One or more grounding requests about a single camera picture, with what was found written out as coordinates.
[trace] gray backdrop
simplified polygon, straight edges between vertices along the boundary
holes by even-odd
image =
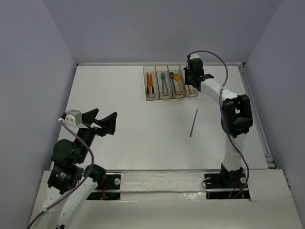
[[[41,0],[1,0],[0,21],[0,228],[24,229],[76,66]]]
[[[283,0],[246,70],[275,163],[305,226],[305,1]]]
[[[44,2],[77,63],[182,62],[198,49],[245,62],[280,0]]]

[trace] gray wall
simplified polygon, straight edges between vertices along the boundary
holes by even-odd
[[[244,62],[280,0],[44,2],[76,62],[179,62],[198,49]]]
[[[1,0],[0,21],[0,227],[23,229],[76,66],[41,0]]]
[[[275,163],[305,226],[305,1],[283,0],[246,64]]]

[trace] screw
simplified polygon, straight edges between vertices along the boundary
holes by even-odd
[[[121,180],[119,179],[119,178],[116,178],[115,180],[114,180],[114,184],[115,185],[119,185],[121,183]]]
[[[246,178],[245,177],[240,178],[240,182],[242,182],[243,184],[246,183]]]

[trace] purple cable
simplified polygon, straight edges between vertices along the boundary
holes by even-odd
[[[56,200],[54,203],[52,203],[50,206],[46,207],[46,210],[49,210],[51,209],[52,207],[58,205],[60,202],[62,202],[63,200],[65,200],[66,198],[68,198],[73,192],[75,192],[85,181],[86,179],[88,178],[89,174],[92,172],[92,169],[93,169],[93,164],[94,164],[94,155],[93,155],[93,152],[92,150],[89,148],[89,146],[79,137],[77,136],[76,133],[74,133],[71,129],[69,129],[67,127],[67,125],[61,120],[60,121],[61,125],[70,133],[72,134],[77,140],[80,141],[80,143],[82,143],[86,149],[89,151],[90,155],[91,155],[91,165],[89,167],[89,171],[86,173],[84,179],[75,187],[71,190],[71,192],[69,192],[67,195],[61,197],[60,199]],[[42,216],[43,214],[45,213],[45,211],[41,211],[33,220],[32,222],[28,225],[27,229],[30,229],[31,226],[35,223],[35,221],[40,217]]]
[[[227,124],[225,123],[224,121],[224,111],[223,111],[223,108],[222,108],[222,103],[223,103],[223,98],[222,98],[222,94],[223,94],[223,91],[224,91],[224,86],[226,85],[227,81],[228,81],[228,78],[229,78],[229,72],[228,72],[228,67],[227,65],[225,64],[225,62],[223,61],[223,59],[218,56],[217,54],[215,54],[214,52],[210,52],[210,51],[206,51],[206,50],[199,50],[199,51],[194,51],[194,52],[191,52],[189,55],[192,55],[194,53],[197,53],[197,52],[206,52],[206,53],[210,53],[214,56],[216,56],[224,65],[225,67],[225,72],[226,72],[226,76],[225,76],[225,80],[224,80],[224,83],[222,85],[222,88],[220,90],[220,94],[219,94],[219,109],[220,109],[220,114],[221,114],[221,120],[223,121],[224,123],[224,131],[225,133],[227,134],[227,137],[231,143],[231,145],[234,147],[234,149],[238,152],[238,154],[240,155],[240,157],[242,158],[244,164],[246,165],[246,168],[247,168],[247,177],[246,177],[246,181],[244,183],[244,186],[242,189],[239,190],[239,192],[232,197],[232,199],[236,198],[239,194],[242,193],[242,191],[246,188],[247,184],[248,184],[248,180],[249,180],[249,172],[250,172],[250,169],[249,169],[249,166],[246,162],[246,160],[244,159],[244,156],[243,156],[243,153],[237,148],[237,146],[234,144],[234,142],[232,141],[231,139],[231,136],[229,134],[229,130],[228,130],[228,126]]]

